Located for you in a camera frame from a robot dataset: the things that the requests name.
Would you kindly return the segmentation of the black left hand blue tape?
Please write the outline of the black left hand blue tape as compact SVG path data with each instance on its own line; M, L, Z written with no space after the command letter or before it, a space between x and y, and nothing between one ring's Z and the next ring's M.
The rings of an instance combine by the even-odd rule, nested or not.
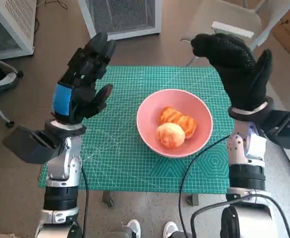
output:
M53 96L53 114L62 124L80 124L106 106L113 85L96 90L116 49L106 32L96 34L84 48L78 48L68 62L68 69L58 81Z

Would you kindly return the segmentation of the black gloved right hand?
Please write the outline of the black gloved right hand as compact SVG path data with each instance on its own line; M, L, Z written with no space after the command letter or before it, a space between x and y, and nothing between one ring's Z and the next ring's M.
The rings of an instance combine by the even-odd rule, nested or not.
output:
M207 58L216 69L234 108L253 111L266 101L273 59L270 49L256 59L241 39L223 33L198 34L191 45L195 56Z

